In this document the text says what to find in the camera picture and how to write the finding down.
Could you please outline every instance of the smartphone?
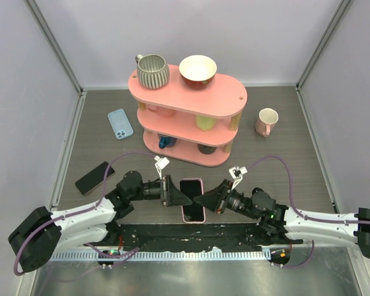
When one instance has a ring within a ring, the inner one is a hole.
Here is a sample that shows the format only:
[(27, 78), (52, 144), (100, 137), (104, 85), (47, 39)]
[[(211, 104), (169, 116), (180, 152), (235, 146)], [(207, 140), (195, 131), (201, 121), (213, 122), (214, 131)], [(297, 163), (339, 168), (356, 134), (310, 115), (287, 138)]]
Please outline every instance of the smartphone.
[[(193, 201), (194, 197), (202, 195), (203, 181), (200, 178), (182, 179), (179, 182), (179, 190)], [(183, 220), (185, 223), (204, 223), (205, 209), (198, 203), (182, 206)]]
[(108, 114), (112, 130), (118, 140), (127, 138), (133, 134), (128, 117), (123, 109), (118, 109)]
[[(108, 165), (108, 162), (103, 162), (75, 183), (75, 186), (82, 193), (82, 195), (88, 194), (103, 182), (104, 173)], [(115, 171), (113, 170), (113, 168), (109, 168), (107, 179), (111, 177), (114, 173)]]

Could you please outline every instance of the blue cup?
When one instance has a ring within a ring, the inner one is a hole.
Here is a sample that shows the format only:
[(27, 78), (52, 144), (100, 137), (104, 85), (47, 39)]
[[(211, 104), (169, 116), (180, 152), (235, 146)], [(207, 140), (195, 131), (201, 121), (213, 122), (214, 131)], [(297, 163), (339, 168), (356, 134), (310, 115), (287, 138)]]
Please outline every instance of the blue cup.
[(177, 141), (177, 138), (169, 137), (169, 136), (162, 136), (159, 134), (159, 148), (169, 148), (173, 147)]

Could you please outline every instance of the pink smartphone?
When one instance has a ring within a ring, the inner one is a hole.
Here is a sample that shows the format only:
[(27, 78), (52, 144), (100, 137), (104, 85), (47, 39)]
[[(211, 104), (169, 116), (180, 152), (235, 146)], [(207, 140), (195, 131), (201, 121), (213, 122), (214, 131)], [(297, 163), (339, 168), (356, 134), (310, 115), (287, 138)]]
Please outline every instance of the pink smartphone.
[[(179, 182), (179, 190), (193, 201), (194, 197), (204, 193), (203, 181), (200, 178), (182, 179)], [(183, 205), (181, 210), (185, 223), (201, 224), (205, 222), (205, 209), (198, 203)]]

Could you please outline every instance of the phone case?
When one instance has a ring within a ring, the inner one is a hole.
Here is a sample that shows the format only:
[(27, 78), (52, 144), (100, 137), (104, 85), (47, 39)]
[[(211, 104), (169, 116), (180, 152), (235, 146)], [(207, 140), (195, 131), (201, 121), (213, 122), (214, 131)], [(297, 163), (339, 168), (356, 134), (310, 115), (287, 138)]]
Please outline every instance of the phone case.
[[(203, 180), (201, 178), (184, 178), (182, 180), (198, 180), (200, 181), (200, 184), (202, 186), (202, 194), (204, 194), (204, 189), (203, 189)], [(204, 217), (204, 220), (203, 221), (185, 221), (185, 216), (184, 216), (184, 208), (181, 207), (181, 212), (183, 214), (183, 221), (187, 224), (202, 224), (205, 222), (205, 207), (203, 207), (203, 217)]]
[(122, 140), (133, 134), (128, 117), (123, 109), (118, 109), (109, 113), (109, 120), (118, 140)]

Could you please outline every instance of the striped mug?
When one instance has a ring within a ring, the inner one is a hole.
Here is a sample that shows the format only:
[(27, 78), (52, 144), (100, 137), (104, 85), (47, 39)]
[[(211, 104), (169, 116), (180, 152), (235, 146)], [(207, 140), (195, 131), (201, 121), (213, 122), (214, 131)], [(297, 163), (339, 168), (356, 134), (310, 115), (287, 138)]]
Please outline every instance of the striped mug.
[(157, 54), (137, 55), (137, 76), (140, 83), (149, 89), (157, 89), (168, 83), (170, 71), (163, 57)]

